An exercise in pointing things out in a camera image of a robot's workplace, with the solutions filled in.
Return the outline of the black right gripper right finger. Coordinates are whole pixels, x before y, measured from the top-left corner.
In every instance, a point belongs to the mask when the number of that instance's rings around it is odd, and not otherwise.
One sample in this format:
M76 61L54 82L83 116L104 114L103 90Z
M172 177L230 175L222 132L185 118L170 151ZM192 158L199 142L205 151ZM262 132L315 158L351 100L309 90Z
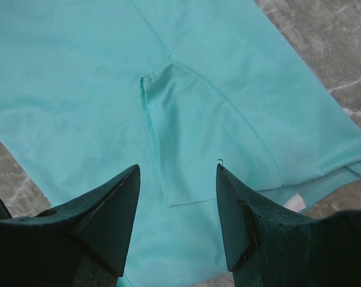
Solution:
M310 218L252 190L221 165L216 195L235 286L361 286L361 210Z

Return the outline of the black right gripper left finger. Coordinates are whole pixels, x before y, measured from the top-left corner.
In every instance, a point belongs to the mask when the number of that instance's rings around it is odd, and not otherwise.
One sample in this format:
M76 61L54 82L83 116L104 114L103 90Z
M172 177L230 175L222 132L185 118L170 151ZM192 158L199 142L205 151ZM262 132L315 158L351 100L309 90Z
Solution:
M0 199L0 286L115 286L123 276L140 192L132 165L36 216Z

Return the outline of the teal t shirt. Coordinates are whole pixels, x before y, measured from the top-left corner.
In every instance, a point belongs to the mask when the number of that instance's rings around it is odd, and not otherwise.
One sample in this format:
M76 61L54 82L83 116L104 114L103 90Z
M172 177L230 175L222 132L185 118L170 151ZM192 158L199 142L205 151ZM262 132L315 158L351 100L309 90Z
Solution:
M0 141L53 206L140 166L120 286L227 272L219 160L280 205L361 180L361 129L253 1L0 1Z

